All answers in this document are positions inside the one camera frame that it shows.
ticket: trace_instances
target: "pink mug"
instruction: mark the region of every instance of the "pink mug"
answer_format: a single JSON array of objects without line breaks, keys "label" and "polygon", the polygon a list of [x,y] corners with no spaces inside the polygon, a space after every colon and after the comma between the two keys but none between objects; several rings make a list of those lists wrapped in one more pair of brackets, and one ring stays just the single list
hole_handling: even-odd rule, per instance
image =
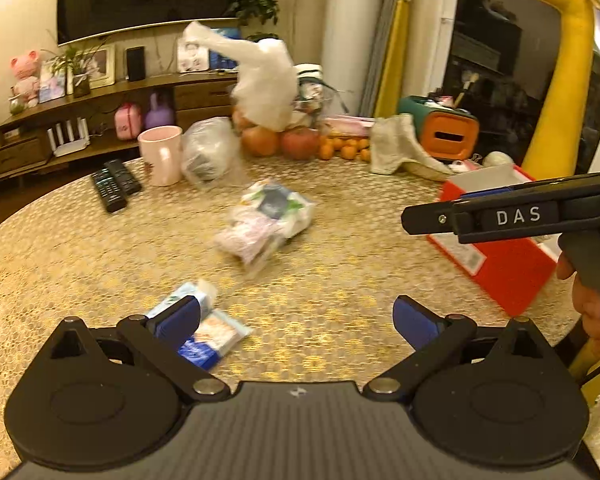
[{"label": "pink mug", "polygon": [[138,136],[140,155],[145,171],[149,171],[149,184],[170,186],[180,180],[182,158],[182,128],[158,126]]}]

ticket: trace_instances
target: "cloth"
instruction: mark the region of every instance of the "cloth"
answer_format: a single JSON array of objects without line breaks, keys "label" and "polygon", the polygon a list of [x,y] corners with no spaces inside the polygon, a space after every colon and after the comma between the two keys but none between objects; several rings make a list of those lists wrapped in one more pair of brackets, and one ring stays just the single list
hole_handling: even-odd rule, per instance
[{"label": "cloth", "polygon": [[451,168],[430,156],[420,145],[410,114],[378,119],[371,129],[372,173],[389,175],[400,167],[437,182],[443,182],[454,174]]}]

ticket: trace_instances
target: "orange box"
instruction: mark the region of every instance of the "orange box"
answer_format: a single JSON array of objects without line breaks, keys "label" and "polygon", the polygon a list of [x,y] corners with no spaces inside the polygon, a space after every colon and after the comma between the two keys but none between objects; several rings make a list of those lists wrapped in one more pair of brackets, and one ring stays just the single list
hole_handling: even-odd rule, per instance
[{"label": "orange box", "polygon": [[418,140],[429,155],[465,160],[474,154],[480,124],[471,117],[434,111],[427,114],[421,128]]},{"label": "orange box", "polygon": [[[440,200],[533,180],[513,164],[483,168],[449,178]],[[427,235],[463,272],[510,316],[522,314],[555,272],[558,254],[531,238],[460,244],[453,233]]]}]

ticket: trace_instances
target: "drawer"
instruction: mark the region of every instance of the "drawer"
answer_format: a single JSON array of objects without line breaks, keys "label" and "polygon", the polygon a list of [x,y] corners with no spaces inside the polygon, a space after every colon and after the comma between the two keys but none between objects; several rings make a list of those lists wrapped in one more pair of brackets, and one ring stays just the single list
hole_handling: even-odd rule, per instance
[{"label": "drawer", "polygon": [[41,160],[45,160],[45,152],[36,137],[17,144],[7,144],[0,148],[0,174]]},{"label": "drawer", "polygon": [[231,104],[228,87],[233,84],[235,79],[177,85],[173,89],[176,110],[228,106]]},{"label": "drawer", "polygon": [[230,117],[232,108],[231,106],[211,106],[209,108],[180,110],[176,112],[176,124],[186,132],[193,123],[198,121],[204,121],[211,117]]}]

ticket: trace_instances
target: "table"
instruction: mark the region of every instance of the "table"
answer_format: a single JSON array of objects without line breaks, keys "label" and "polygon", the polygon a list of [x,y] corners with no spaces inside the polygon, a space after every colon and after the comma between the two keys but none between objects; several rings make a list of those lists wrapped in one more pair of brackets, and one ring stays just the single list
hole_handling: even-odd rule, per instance
[{"label": "table", "polygon": [[[140,160],[130,168],[144,179]],[[218,307],[254,329],[214,369],[232,387],[239,378],[366,383],[411,352],[392,325],[392,304],[402,293],[442,315],[506,323],[504,312],[424,237],[402,230],[403,208],[431,202],[437,184],[370,174],[368,165],[340,159],[274,158],[248,171],[317,202],[314,224],[253,282],[213,244],[239,188],[147,187],[110,216],[85,177],[0,225],[0,477],[18,463],[2,423],[4,403],[69,314],[88,326],[113,326],[183,282],[209,280],[219,287]],[[570,284],[551,280],[527,313],[557,342],[576,320]],[[588,442],[600,464],[596,413]]]}]

